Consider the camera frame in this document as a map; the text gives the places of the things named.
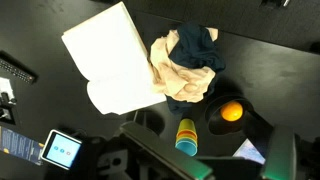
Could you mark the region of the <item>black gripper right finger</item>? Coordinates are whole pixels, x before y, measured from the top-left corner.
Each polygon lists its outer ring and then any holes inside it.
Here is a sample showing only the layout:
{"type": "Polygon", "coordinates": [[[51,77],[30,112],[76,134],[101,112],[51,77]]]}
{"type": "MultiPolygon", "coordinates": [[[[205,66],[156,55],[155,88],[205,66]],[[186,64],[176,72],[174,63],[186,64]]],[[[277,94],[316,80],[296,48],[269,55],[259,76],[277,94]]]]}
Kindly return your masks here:
{"type": "Polygon", "coordinates": [[[295,180],[297,150],[291,128],[271,125],[257,112],[249,111],[243,132],[265,158],[261,180],[295,180]]]}

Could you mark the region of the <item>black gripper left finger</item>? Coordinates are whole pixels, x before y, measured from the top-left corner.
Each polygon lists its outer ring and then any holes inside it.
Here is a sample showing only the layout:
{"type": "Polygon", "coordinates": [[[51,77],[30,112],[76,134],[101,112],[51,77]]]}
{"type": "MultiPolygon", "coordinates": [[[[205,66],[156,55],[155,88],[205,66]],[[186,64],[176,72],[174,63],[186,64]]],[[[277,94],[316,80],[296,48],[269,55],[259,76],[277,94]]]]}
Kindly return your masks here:
{"type": "Polygon", "coordinates": [[[213,170],[204,163],[166,144],[154,132],[135,122],[120,126],[119,135],[140,161],[176,180],[214,180],[213,170]]]}

